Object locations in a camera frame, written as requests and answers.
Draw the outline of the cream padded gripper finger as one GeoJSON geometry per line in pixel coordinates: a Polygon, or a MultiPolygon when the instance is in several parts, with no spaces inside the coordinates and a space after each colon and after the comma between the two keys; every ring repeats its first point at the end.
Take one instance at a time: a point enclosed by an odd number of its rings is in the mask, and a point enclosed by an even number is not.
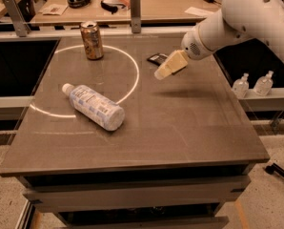
{"type": "Polygon", "coordinates": [[[189,57],[183,50],[176,50],[159,66],[154,76],[158,80],[162,80],[185,68],[188,65],[188,61],[189,57]]]}

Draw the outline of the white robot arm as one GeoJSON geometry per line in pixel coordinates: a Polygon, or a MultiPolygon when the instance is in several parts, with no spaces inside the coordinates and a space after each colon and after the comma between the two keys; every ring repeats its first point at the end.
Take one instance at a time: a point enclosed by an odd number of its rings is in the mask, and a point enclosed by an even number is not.
{"type": "Polygon", "coordinates": [[[221,8],[195,25],[155,71],[161,80],[216,51],[257,39],[284,63],[284,4],[281,0],[222,0],[221,8]]]}

